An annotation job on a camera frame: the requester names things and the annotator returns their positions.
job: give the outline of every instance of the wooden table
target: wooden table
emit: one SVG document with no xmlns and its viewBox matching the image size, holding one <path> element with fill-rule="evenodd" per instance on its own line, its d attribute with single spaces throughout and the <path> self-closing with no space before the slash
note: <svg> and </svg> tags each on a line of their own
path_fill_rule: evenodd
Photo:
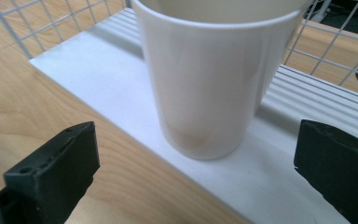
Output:
<svg viewBox="0 0 358 224">
<path fill-rule="evenodd" d="M 8 2 L 1 0 L 1 7 Z M 20 21 L 14 26 L 25 29 Z M 64 33 L 70 36 L 74 31 L 68 29 Z M 301 50 L 322 50 L 328 41 L 325 35 L 311 29 L 304 38 L 307 41 L 300 42 Z M 348 48 L 347 44 L 342 46 L 342 51 L 334 52 L 337 58 Z M 307 70 L 309 64 L 309 59 L 294 57 L 288 65 Z M 95 121 L 97 127 L 102 166 L 68 223 L 246 222 L 36 71 L 0 23 L 0 189 L 5 185 L 2 174 L 7 169 L 66 127 L 89 120 Z"/>
</svg>

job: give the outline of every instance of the metal grid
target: metal grid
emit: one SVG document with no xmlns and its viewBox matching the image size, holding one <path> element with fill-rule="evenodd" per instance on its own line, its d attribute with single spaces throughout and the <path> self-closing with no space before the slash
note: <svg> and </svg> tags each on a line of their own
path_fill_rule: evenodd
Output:
<svg viewBox="0 0 358 224">
<path fill-rule="evenodd" d="M 323 6 L 316 9 L 321 2 Z M 358 35 L 344 31 L 358 9 L 358 2 L 339 29 L 312 21 L 324 14 L 330 2 L 313 2 L 282 64 L 358 92 L 358 50 L 352 51 L 353 46 L 358 48 Z M 130 6 L 131 0 L 0 0 L 0 21 L 26 57 L 32 59 Z M 304 43 L 312 41 L 308 36 L 310 32 L 324 37 L 322 48 L 304 49 Z M 332 57 L 337 47 L 344 48 L 345 55 L 340 56 L 351 59 Z"/>
</svg>

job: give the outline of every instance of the wire mesh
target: wire mesh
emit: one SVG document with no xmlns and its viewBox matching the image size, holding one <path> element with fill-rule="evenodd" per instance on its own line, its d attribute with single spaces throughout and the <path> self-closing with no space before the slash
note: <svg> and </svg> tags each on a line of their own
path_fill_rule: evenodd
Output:
<svg viewBox="0 0 358 224">
<path fill-rule="evenodd" d="M 282 64 L 358 92 L 358 34 L 345 30 L 358 1 L 339 28 L 322 25 L 331 0 L 315 0 Z M 0 21 L 28 59 L 110 17 L 131 0 L 0 0 Z"/>
</svg>

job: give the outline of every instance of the white plastic cup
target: white plastic cup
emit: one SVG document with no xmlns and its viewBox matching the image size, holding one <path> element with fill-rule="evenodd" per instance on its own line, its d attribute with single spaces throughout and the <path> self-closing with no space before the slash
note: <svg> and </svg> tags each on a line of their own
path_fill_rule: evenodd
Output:
<svg viewBox="0 0 358 224">
<path fill-rule="evenodd" d="M 235 149 L 310 0 L 132 0 L 162 131 L 200 160 Z"/>
</svg>

